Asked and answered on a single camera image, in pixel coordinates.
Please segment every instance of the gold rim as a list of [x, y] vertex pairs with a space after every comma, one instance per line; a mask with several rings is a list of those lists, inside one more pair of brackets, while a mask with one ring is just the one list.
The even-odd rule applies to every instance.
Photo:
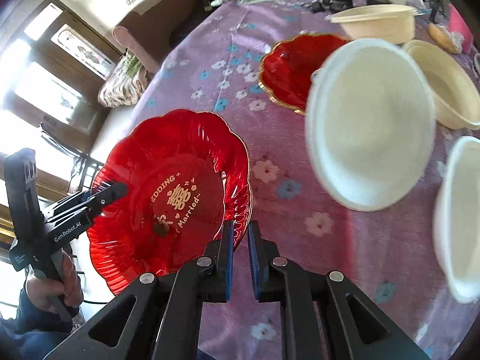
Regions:
[[297, 38], [301, 37], [301, 36], [310, 36], [310, 37], [315, 37], [315, 38], [318, 38], [318, 37], [321, 37], [321, 36], [326, 36], [326, 35], [329, 35], [329, 36], [334, 36], [336, 38], [339, 38], [341, 40], [344, 40], [344, 41], [348, 41], [350, 42], [351, 39], [350, 38], [346, 38], [344, 36], [340, 36], [340, 35], [337, 35], [337, 34], [333, 34], [333, 33], [328, 33], [328, 32], [319, 32], [319, 33], [315, 33], [315, 34], [299, 34], [299, 35], [296, 35], [295, 37], [293, 37], [292, 39], [289, 39], [289, 40], [281, 40], [280, 42], [278, 42], [275, 46], [273, 46], [273, 49], [268, 53], [268, 54], [265, 54], [262, 58], [262, 60], [260, 61], [260, 67], [259, 67], [259, 75], [258, 75], [258, 86], [260, 88], [262, 88], [266, 94], [268, 95], [268, 98], [270, 99], [270, 101], [274, 104], [277, 104], [277, 105], [280, 105], [281, 107], [284, 107], [286, 109], [291, 109], [293, 112], [295, 112], [296, 114], [299, 114], [299, 115], [302, 115], [302, 116], [305, 116], [305, 111], [302, 110], [301, 108], [297, 107], [296, 105], [291, 105], [291, 104], [288, 104], [288, 103], [285, 103], [283, 100], [280, 100], [277, 96], [275, 96], [275, 92], [272, 88], [270, 88], [268, 85], [266, 85], [264, 82], [263, 82], [263, 79], [262, 79], [262, 75], [263, 73], [265, 72], [265, 67], [264, 67], [264, 62], [265, 62], [265, 59], [270, 56], [271, 54], [273, 54], [273, 52], [275, 51], [275, 49], [281, 45], [281, 44], [286, 44], [286, 43], [292, 43], [294, 42]]

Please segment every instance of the glass pane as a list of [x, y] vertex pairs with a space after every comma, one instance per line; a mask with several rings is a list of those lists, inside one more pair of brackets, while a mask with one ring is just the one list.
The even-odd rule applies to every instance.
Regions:
[[37, 167], [64, 180], [70, 180], [74, 159], [50, 146], [36, 127], [9, 111], [0, 111], [0, 152], [13, 154], [28, 147], [35, 150]]
[[68, 24], [60, 28], [51, 40], [104, 80], [115, 67], [100, 50]]
[[40, 36], [47, 30], [48, 27], [55, 21], [55, 19], [62, 14], [62, 10], [54, 4], [50, 4], [43, 11], [41, 11], [35, 19], [25, 28], [25, 33], [37, 41]]
[[0, 300], [18, 306], [18, 296], [25, 281], [25, 271], [15, 271], [11, 264], [0, 261]]
[[0, 58], [0, 104], [8, 88], [18, 79], [19, 71], [30, 52], [27, 42], [17, 39], [2, 54]]
[[17, 316], [17, 308], [0, 304], [0, 313], [3, 319], [15, 319], [15, 317]]
[[23, 72], [15, 93], [55, 119], [86, 134], [97, 117], [97, 111], [85, 97], [37, 62], [32, 62]]
[[0, 179], [0, 204], [8, 207], [7, 188], [5, 187], [5, 181]]

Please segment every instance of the white paper bowl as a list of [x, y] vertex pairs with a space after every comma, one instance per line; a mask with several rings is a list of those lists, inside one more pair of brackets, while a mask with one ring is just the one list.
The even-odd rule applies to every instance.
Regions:
[[433, 245], [460, 303], [480, 298], [480, 140], [460, 138], [448, 158], [433, 214]]
[[434, 144], [433, 94], [405, 52], [380, 39], [336, 50], [310, 88], [310, 161], [342, 205], [375, 211], [405, 196]]

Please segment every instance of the purple tablecloth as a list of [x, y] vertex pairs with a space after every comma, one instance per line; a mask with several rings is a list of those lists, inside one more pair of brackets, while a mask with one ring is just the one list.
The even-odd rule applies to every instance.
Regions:
[[[447, 156], [471, 131], [437, 127], [421, 180], [394, 206], [355, 212], [321, 188], [311, 168], [304, 118], [271, 103], [258, 87], [262, 56], [301, 31], [339, 25], [286, 0], [227, 3], [166, 59], [134, 110], [131, 127], [175, 108], [219, 113], [246, 143], [254, 195], [252, 219], [280, 253], [305, 269], [338, 269], [371, 297], [432, 359], [447, 359], [469, 330], [479, 304], [450, 295], [431, 238], [434, 201]], [[429, 40], [418, 18], [417, 38]], [[458, 57], [473, 77], [471, 59]], [[199, 347], [217, 360], [280, 359], [278, 304], [259, 304], [251, 288], [246, 240], [234, 253], [231, 301], [205, 304]]]

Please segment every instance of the red glass plate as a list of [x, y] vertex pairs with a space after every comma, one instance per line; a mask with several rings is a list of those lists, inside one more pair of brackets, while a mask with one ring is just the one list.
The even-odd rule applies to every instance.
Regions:
[[247, 148], [220, 116], [178, 109], [143, 121], [94, 180], [129, 190], [88, 230], [93, 266], [118, 294], [144, 272], [162, 276], [201, 256], [224, 220], [237, 246], [251, 215], [249, 174]]
[[260, 62], [258, 84], [273, 103], [305, 115], [311, 74], [349, 41], [335, 34], [302, 34], [277, 43]]

